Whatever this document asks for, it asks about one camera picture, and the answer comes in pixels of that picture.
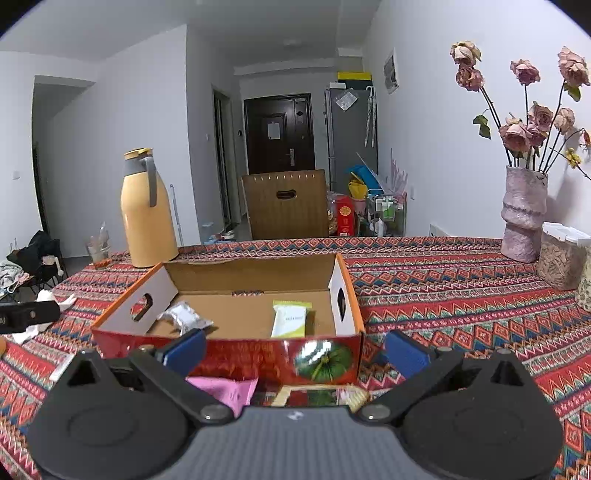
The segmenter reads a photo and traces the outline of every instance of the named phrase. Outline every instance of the white wall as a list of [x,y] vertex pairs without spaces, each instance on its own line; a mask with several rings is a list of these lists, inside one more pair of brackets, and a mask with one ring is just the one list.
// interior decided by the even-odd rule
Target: white wall
[[[427,235],[434,223],[450,235],[500,237],[506,156],[501,140],[478,136],[472,119],[486,109],[478,92],[455,82],[449,55],[456,41],[472,40],[482,50],[478,68],[499,115],[524,117],[523,87],[509,69],[529,59],[542,81],[528,89],[553,111],[562,79],[557,53],[562,46],[591,60],[591,38],[546,0],[383,0],[363,48],[378,98],[379,168],[390,171],[390,148],[415,187],[408,207],[407,234]],[[388,95],[384,62],[395,47],[400,88]],[[575,103],[564,95],[579,127],[591,127],[591,87]],[[550,171],[548,220],[591,233],[591,181],[560,159]],[[583,168],[591,174],[589,165]]]
[[[0,51],[0,251],[19,247],[41,228],[31,156],[31,105],[35,75],[94,81],[97,65],[58,57]],[[12,173],[19,172],[18,180]]]
[[326,69],[308,72],[256,74],[240,79],[242,100],[274,95],[290,95],[292,93],[310,94],[316,168],[325,171],[327,183],[329,181],[329,152],[326,124],[324,123],[324,91],[328,88],[330,82],[335,81],[336,72]]
[[[197,206],[199,228],[203,239],[223,229],[222,202],[217,177],[214,89],[232,101],[233,131],[231,133],[236,157],[236,176],[240,179],[246,174],[246,162],[245,147],[238,137],[238,129],[244,130],[238,80],[234,76],[233,67],[224,56],[204,41],[194,27],[189,26],[187,29],[187,118],[194,205]],[[242,188],[234,186],[242,197]],[[245,213],[242,199],[239,206],[241,213]],[[202,225],[209,222],[213,222],[213,226],[203,229]]]
[[199,243],[187,133],[186,31],[182,26],[155,35],[107,59],[96,83],[47,123],[39,161],[51,165],[47,183],[53,193],[46,208],[65,257],[85,255],[85,239],[103,221],[113,249],[126,249],[123,154],[141,147],[154,149],[167,189],[175,187],[185,244]]

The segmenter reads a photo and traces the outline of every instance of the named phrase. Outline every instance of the dark brown door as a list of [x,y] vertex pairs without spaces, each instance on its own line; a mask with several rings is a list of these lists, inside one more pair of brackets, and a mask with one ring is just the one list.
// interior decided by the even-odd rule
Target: dark brown door
[[314,170],[310,94],[244,100],[248,173]]

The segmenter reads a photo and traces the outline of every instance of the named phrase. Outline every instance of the pink textured vase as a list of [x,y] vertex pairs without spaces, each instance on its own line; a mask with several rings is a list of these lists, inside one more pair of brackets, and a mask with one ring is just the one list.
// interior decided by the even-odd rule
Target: pink textured vase
[[526,168],[507,167],[501,216],[507,222],[501,253],[523,263],[540,255],[540,228],[546,213],[548,176]]

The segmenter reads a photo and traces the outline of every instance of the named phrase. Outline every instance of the blue plastic item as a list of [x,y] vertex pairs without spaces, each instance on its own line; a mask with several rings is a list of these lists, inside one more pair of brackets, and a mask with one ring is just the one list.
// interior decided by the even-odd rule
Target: blue plastic item
[[157,358],[165,367],[181,375],[189,373],[203,360],[206,351],[206,340],[203,330],[193,329],[182,337],[161,348],[161,357]]
[[349,169],[349,173],[355,173],[355,175],[357,175],[361,180],[363,180],[363,183],[365,183],[368,190],[375,189],[379,190],[379,192],[376,193],[383,193],[378,181],[369,171],[369,168],[367,168],[365,165],[355,165],[354,167]]
[[436,358],[435,350],[396,330],[388,332],[384,339],[384,348],[388,363],[405,379],[419,373]]

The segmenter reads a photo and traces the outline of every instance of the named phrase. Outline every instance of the pink paper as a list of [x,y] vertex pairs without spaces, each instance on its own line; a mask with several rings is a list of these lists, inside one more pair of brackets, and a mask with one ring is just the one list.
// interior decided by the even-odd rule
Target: pink paper
[[187,382],[226,404],[232,409],[234,416],[238,417],[242,407],[250,405],[258,378],[235,382],[227,378],[187,377]]

